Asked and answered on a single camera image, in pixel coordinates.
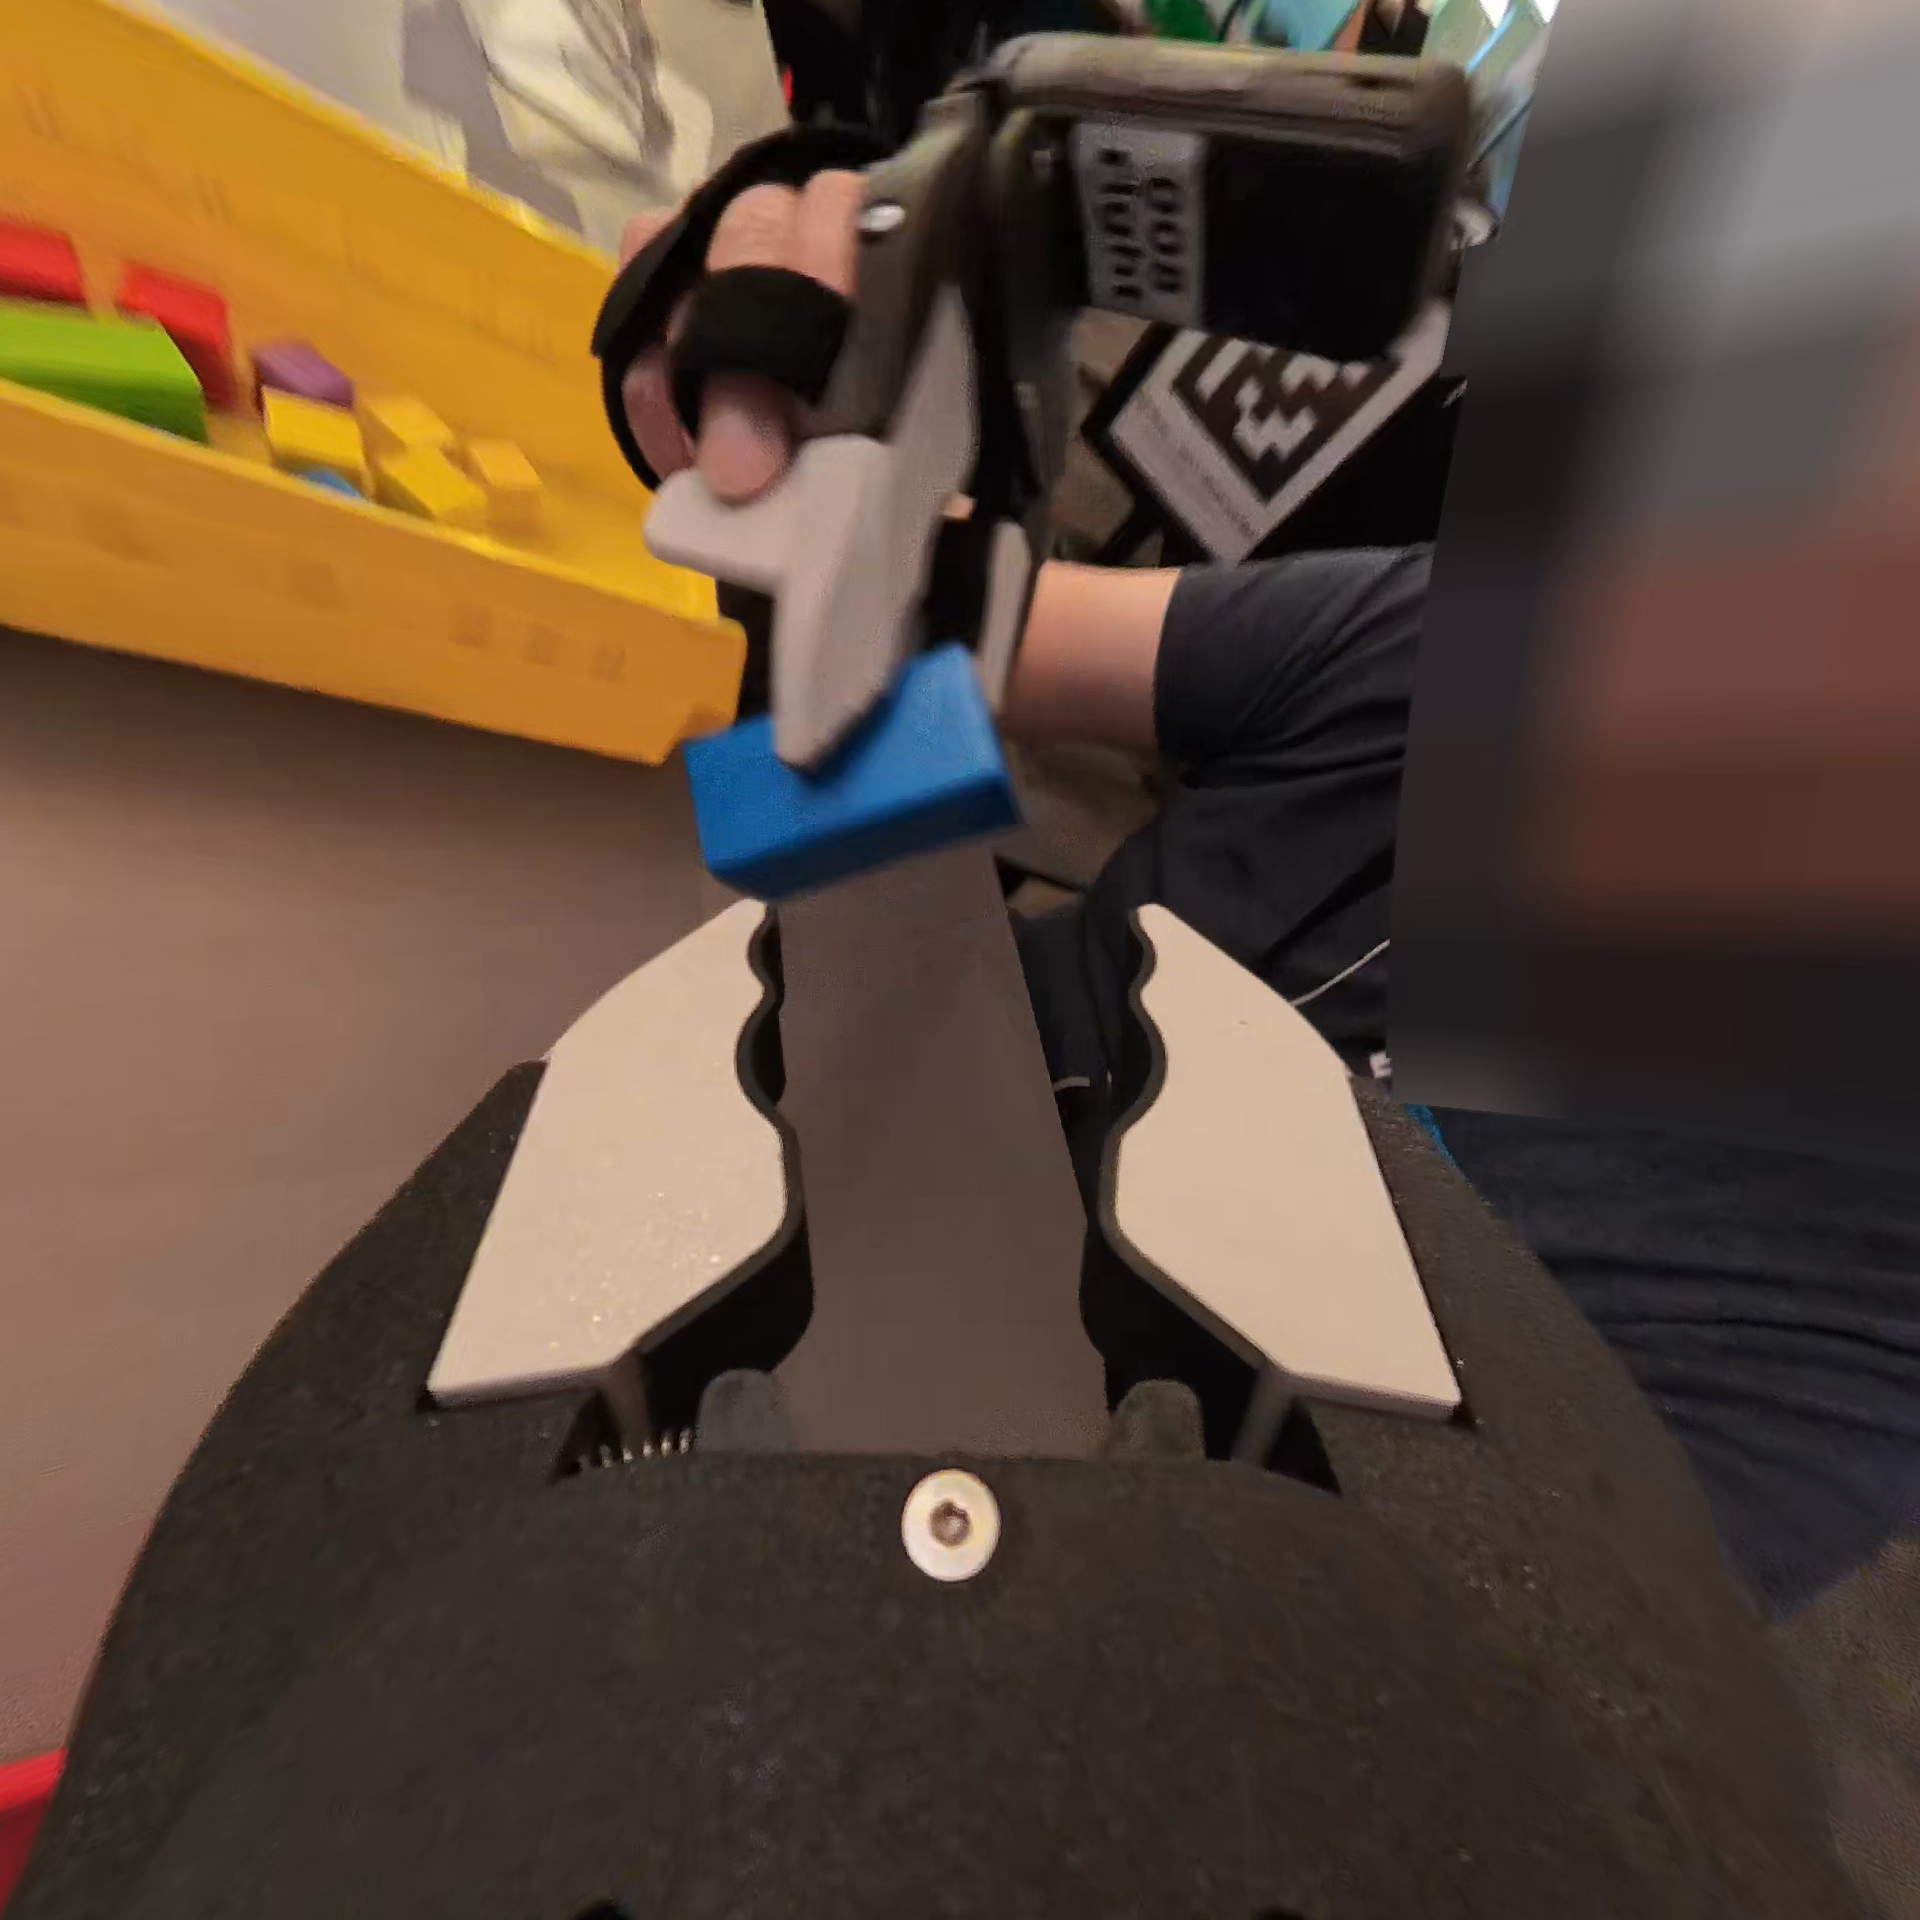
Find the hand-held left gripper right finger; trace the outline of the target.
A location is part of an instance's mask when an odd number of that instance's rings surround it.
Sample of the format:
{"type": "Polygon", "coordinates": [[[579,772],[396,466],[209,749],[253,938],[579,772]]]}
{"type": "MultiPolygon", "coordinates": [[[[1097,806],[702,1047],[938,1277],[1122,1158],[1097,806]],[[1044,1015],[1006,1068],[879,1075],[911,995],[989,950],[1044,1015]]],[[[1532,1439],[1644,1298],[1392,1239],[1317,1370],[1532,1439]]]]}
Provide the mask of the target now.
{"type": "Polygon", "coordinates": [[[1117,1253],[1253,1370],[1241,1422],[1323,1403],[1449,1422],[1454,1361],[1319,1028],[1190,923],[1134,913],[1148,1073],[1117,1120],[1117,1253]]]}

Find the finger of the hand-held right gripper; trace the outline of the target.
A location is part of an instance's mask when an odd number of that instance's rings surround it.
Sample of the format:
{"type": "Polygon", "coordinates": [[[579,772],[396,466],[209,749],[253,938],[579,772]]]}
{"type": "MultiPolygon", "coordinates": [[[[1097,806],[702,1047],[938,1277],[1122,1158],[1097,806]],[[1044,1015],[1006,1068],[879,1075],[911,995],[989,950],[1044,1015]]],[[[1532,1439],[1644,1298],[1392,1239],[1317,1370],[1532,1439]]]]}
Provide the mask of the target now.
{"type": "Polygon", "coordinates": [[[974,321],[963,297],[943,292],[892,419],[810,440],[785,475],[796,544],[777,591],[770,676],[782,763],[817,769],[892,687],[933,540],[976,454],[974,321]]]}
{"type": "Polygon", "coordinates": [[[974,646],[976,676],[990,717],[1001,717],[1020,658],[1040,565],[1021,521],[990,521],[983,603],[974,646]]]}

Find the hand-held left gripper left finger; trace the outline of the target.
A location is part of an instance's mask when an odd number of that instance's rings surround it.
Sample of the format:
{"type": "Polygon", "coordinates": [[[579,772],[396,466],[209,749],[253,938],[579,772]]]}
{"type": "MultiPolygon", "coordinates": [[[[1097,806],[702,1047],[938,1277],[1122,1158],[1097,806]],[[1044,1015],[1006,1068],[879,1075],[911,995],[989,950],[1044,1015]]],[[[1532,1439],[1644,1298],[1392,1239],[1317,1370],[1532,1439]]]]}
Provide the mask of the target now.
{"type": "Polygon", "coordinates": [[[793,1349],[810,1248],[782,997],[782,925],[741,900],[546,1051],[426,1373],[439,1405],[587,1384],[679,1409],[793,1349]]]}

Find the blue rectangular block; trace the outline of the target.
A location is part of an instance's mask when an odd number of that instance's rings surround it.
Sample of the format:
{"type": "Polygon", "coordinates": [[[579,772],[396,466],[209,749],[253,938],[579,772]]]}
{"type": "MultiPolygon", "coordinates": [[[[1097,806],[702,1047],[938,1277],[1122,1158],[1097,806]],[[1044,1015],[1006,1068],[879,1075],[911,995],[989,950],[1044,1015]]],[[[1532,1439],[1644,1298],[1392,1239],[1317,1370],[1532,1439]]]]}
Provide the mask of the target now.
{"type": "Polygon", "coordinates": [[[709,874],[757,900],[806,896],[1024,821],[976,658],[961,643],[910,659],[814,772],[778,758],[765,714],[691,740],[683,759],[709,874]]]}

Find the yellow cube block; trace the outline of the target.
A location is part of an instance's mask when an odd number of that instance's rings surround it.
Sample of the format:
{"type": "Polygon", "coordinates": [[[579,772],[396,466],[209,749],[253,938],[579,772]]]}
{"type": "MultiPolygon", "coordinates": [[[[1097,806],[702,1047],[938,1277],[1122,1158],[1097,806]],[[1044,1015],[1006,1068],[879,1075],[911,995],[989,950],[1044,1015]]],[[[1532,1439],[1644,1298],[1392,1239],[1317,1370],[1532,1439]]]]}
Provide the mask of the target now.
{"type": "Polygon", "coordinates": [[[533,458],[500,435],[468,435],[457,442],[459,463],[483,497],[486,527],[501,538],[535,534],[544,527],[546,488],[533,458]]]}

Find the yellow plastic bin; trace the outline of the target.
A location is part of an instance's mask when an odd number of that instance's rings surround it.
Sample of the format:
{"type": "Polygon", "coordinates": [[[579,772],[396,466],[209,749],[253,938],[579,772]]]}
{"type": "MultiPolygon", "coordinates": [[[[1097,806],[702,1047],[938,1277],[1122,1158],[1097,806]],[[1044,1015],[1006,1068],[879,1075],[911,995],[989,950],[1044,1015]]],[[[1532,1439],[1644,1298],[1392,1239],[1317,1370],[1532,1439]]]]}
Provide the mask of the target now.
{"type": "Polygon", "coordinates": [[[209,442],[5,378],[5,627],[660,763],[732,723],[747,639],[660,562],[602,413],[613,260],[145,6],[5,5],[5,216],[88,292],[153,265],[358,390],[513,442],[540,521],[494,540],[297,477],[259,413],[209,442]]]}

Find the red plastic bin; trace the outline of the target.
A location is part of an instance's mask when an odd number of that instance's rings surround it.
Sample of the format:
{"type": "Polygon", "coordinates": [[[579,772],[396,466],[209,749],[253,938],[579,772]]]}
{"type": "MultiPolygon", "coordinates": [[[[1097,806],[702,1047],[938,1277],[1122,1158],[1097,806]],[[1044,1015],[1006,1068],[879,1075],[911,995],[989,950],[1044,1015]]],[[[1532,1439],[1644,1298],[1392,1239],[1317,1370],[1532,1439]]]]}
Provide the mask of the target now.
{"type": "Polygon", "coordinates": [[[67,1750],[53,1746],[2,1763],[2,1902],[14,1896],[42,1821],[64,1774],[67,1750]]]}

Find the person's right forearm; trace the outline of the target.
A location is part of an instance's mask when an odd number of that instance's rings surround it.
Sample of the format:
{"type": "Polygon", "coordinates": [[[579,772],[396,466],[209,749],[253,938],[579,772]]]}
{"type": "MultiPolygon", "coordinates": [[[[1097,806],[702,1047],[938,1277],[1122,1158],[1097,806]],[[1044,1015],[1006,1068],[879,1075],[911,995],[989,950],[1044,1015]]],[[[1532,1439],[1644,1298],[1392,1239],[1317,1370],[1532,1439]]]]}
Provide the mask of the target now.
{"type": "Polygon", "coordinates": [[[1024,745],[1157,753],[1157,659],[1178,568],[1048,559],[1001,700],[1024,745]]]}

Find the person's right hand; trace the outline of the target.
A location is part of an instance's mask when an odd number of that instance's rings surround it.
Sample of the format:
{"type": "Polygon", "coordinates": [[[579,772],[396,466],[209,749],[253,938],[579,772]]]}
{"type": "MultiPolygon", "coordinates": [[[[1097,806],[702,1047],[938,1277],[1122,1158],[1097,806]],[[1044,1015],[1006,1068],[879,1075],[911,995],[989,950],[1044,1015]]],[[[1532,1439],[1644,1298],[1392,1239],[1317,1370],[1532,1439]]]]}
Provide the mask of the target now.
{"type": "MultiPolygon", "coordinates": [[[[707,274],[796,274],[855,298],[864,206],[865,184],[853,170],[824,170],[805,186],[747,186],[718,216],[707,274]]],[[[672,367],[686,311],[681,302],[665,341],[638,353],[623,376],[628,421],[660,477],[696,469],[719,502],[742,503],[769,490],[785,471],[806,424],[805,403],[756,370],[715,370],[704,384],[702,424],[691,435],[673,399],[672,367]]]]}

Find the person's dark clothing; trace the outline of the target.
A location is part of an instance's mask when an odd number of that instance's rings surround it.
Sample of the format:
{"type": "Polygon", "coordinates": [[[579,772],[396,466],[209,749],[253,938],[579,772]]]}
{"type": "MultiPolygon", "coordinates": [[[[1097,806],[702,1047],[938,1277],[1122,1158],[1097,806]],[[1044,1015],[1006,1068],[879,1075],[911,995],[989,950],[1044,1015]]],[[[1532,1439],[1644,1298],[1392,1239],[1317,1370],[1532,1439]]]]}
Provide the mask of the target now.
{"type": "MultiPolygon", "coordinates": [[[[1148,904],[1300,1004],[1350,1068],[1385,1051],[1429,571],[1429,544],[1181,568],[1157,659],[1166,801],[1080,900],[1013,922],[1086,1199],[1148,904]]],[[[1623,1356],[1770,1621],[1914,1551],[1912,1170],[1536,1115],[1420,1124],[1623,1356]]]]}

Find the purple wooden block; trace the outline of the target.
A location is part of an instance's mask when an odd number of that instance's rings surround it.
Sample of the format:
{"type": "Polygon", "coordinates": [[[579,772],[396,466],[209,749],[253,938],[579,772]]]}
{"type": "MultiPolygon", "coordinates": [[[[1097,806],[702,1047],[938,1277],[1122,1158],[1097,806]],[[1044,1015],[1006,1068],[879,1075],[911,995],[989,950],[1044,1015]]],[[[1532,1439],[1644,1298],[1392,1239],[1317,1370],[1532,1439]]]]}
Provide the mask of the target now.
{"type": "Polygon", "coordinates": [[[346,412],[357,407],[357,381],[348,370],[305,341],[256,342],[252,347],[252,378],[259,408],[265,408],[270,394],[300,396],[346,412]]]}

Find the red wooden block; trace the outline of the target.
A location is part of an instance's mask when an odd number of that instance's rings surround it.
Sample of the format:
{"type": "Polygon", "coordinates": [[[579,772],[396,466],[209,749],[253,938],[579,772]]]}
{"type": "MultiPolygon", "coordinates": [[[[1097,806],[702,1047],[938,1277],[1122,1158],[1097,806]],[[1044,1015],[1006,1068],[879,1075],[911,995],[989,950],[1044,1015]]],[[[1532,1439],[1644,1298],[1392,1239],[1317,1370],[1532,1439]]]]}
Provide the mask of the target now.
{"type": "Polygon", "coordinates": [[[5,302],[88,307],[88,279],[75,239],[23,219],[2,219],[0,292],[5,302]]]}
{"type": "Polygon", "coordinates": [[[115,307],[135,320],[153,320],[186,358],[215,412],[236,412],[244,390],[233,361],[233,314],[209,284],[126,260],[119,270],[115,307]]]}

